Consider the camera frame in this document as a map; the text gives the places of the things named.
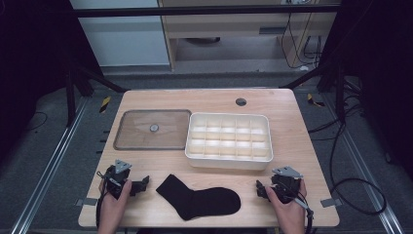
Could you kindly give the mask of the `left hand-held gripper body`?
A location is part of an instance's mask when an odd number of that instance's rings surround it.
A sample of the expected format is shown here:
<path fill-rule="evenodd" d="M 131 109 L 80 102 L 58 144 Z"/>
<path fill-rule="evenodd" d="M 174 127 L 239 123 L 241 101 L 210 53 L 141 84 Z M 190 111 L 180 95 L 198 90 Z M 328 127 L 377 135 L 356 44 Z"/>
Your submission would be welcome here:
<path fill-rule="evenodd" d="M 120 197 L 130 171 L 131 164 L 119 159 L 106 170 L 106 189 L 115 199 Z"/>

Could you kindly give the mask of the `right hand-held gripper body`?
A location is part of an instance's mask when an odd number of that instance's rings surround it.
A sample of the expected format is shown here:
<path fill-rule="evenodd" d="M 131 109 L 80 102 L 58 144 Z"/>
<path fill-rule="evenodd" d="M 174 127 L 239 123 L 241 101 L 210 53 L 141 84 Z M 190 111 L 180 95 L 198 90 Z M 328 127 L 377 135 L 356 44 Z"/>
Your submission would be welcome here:
<path fill-rule="evenodd" d="M 289 166 L 274 168 L 272 172 L 274 175 L 271 182 L 279 200 L 283 204 L 288 204 L 297 198 L 303 176 Z"/>

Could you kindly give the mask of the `white divided storage box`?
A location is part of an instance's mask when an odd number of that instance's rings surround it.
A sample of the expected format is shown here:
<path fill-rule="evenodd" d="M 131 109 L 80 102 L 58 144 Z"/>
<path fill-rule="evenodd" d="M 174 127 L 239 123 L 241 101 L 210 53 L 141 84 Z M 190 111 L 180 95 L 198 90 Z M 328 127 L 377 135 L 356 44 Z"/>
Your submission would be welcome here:
<path fill-rule="evenodd" d="M 274 159 L 266 116 L 194 113 L 185 155 L 192 167 L 263 171 Z"/>

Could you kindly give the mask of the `black sock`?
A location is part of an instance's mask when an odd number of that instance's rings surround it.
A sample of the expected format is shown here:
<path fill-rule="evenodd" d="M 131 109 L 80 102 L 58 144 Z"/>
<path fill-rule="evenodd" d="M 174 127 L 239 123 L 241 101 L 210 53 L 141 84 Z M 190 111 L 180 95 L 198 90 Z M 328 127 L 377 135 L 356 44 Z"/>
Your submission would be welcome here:
<path fill-rule="evenodd" d="M 242 206 L 240 196 L 225 187 L 193 190 L 175 175 L 169 175 L 156 191 L 183 220 L 196 217 L 232 215 Z"/>

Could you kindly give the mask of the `person's right hand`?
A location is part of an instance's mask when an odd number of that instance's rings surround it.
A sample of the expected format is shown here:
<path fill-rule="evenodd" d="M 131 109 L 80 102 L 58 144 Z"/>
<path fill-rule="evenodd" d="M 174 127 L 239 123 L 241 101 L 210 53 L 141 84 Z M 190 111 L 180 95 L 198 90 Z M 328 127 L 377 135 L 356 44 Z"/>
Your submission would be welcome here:
<path fill-rule="evenodd" d="M 305 209 L 296 202 L 283 204 L 270 186 L 265 189 L 283 233 L 305 234 Z"/>

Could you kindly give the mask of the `person's left hand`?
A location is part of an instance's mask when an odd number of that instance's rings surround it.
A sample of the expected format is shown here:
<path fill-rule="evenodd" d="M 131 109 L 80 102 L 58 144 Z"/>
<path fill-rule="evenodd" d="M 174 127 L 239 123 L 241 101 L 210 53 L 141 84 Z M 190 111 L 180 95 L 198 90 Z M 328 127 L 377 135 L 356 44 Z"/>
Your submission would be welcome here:
<path fill-rule="evenodd" d="M 131 181 L 127 180 L 118 199 L 114 198 L 110 193 L 103 196 L 97 234 L 116 234 L 123 219 L 130 192 Z"/>

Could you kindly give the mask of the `black yellow tape piece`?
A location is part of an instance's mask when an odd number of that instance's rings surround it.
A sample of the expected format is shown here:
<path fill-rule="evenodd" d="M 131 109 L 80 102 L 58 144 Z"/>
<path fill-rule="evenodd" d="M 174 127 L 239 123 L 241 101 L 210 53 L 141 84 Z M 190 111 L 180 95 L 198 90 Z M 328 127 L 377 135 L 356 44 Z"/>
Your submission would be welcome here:
<path fill-rule="evenodd" d="M 105 98 L 103 99 L 102 104 L 101 104 L 101 106 L 100 106 L 100 108 L 99 108 L 99 113 L 105 112 L 105 110 L 106 110 L 106 108 L 107 108 L 110 100 L 111 100 L 111 97 L 110 97 L 110 96 L 105 97 Z"/>
<path fill-rule="evenodd" d="M 307 94 L 307 101 L 308 101 L 309 104 L 312 104 L 314 106 L 318 106 L 318 107 L 324 107 L 325 106 L 324 102 L 315 101 L 311 94 Z"/>

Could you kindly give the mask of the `black metal stand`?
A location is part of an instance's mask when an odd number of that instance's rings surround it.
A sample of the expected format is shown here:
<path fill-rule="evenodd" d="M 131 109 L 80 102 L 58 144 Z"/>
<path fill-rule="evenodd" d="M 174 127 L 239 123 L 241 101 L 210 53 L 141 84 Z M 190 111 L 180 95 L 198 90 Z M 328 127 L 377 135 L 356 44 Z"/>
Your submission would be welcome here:
<path fill-rule="evenodd" d="M 335 85 L 335 114 L 341 123 L 345 122 L 346 114 L 344 107 L 345 92 L 345 65 L 342 61 L 328 61 L 317 68 L 305 73 L 298 79 L 280 86 L 280 89 L 293 90 L 308 80 L 319 76 L 318 90 L 326 92 Z"/>
<path fill-rule="evenodd" d="M 117 93 L 124 93 L 127 91 L 126 88 L 122 88 L 121 86 L 112 83 L 102 75 L 99 75 L 86 67 L 72 65 L 65 74 L 67 127 L 70 127 L 74 123 L 76 117 L 74 88 L 77 88 L 83 97 L 90 97 L 94 93 L 94 88 L 89 82 L 90 79 Z"/>

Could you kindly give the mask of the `white cabinet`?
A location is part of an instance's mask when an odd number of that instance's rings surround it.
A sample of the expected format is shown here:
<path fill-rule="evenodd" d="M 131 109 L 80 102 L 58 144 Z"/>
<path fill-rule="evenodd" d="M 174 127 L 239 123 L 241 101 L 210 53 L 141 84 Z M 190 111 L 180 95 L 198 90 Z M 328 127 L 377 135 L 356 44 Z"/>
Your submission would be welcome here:
<path fill-rule="evenodd" d="M 158 7 L 157 0 L 70 0 L 74 10 Z M 79 18 L 101 67 L 169 65 L 160 17 Z"/>

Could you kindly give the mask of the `light wooden desk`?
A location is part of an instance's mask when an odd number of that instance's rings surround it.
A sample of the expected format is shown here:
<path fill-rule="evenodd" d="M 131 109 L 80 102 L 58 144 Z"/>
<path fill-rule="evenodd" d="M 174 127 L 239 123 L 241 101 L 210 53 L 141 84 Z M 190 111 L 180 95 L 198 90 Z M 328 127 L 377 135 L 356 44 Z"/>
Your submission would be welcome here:
<path fill-rule="evenodd" d="M 161 7 L 316 5 L 339 4 L 341 0 L 157 0 Z M 163 16 L 164 32 L 171 47 L 178 39 L 275 35 L 287 64 L 304 61 L 310 37 L 327 36 L 336 18 L 333 13 L 244 14 Z"/>

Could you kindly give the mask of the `black horizontal bar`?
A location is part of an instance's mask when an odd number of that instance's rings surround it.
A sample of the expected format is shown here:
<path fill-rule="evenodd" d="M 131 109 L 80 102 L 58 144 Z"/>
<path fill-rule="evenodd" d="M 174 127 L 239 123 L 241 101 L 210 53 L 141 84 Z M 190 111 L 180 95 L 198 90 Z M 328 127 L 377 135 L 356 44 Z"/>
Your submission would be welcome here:
<path fill-rule="evenodd" d="M 71 14 L 78 18 L 105 17 L 152 17 L 195 15 L 243 15 L 243 14 L 289 14 L 289 13 L 333 13 L 340 4 L 316 5 L 248 5 L 248 6 L 196 6 L 125 9 L 81 9 Z"/>

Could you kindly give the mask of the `grey metal table bracket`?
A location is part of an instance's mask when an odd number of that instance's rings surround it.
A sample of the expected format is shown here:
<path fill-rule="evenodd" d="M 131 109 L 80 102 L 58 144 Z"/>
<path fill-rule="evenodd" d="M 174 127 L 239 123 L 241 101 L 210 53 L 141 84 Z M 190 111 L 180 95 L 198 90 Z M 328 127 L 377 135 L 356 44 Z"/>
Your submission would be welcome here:
<path fill-rule="evenodd" d="M 329 198 L 329 199 L 321 200 L 320 203 L 321 203 L 321 205 L 322 205 L 324 208 L 327 208 L 327 207 L 339 207 L 339 206 L 342 206 L 342 205 L 343 205 L 343 203 L 342 203 L 342 201 L 341 201 L 340 199 L 334 199 L 334 198 Z"/>
<path fill-rule="evenodd" d="M 95 206 L 96 203 L 97 203 L 96 198 L 83 198 L 83 199 L 77 199 L 74 205 L 77 207 Z"/>

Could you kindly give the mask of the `aluminium floor rail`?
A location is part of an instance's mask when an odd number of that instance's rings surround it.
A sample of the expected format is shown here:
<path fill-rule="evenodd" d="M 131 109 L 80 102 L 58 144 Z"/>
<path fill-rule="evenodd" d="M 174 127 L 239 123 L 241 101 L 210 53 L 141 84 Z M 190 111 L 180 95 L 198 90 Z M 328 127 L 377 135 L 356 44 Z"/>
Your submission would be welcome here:
<path fill-rule="evenodd" d="M 49 160 L 45 170 L 38 180 L 30 198 L 28 199 L 19 218 L 13 225 L 10 234 L 26 234 L 34 217 L 36 216 L 40 205 L 53 181 L 61 160 L 67 151 L 67 148 L 74 137 L 78 126 L 84 116 L 85 109 L 89 103 L 88 97 L 81 97 L 79 106 L 75 109 L 75 117 L 72 123 L 65 128 L 51 159 Z"/>
<path fill-rule="evenodd" d="M 339 128 L 339 138 L 344 142 L 345 148 L 349 153 L 349 157 L 357 171 L 358 177 L 363 180 L 364 189 L 369 197 L 376 212 L 380 212 L 380 218 L 385 230 L 388 234 L 405 234 L 401 224 L 399 223 L 390 203 L 381 195 L 382 190 L 373 174 L 368 169 L 363 160 L 357 145 L 351 136 L 350 132 L 341 126 L 341 122 L 337 123 Z"/>

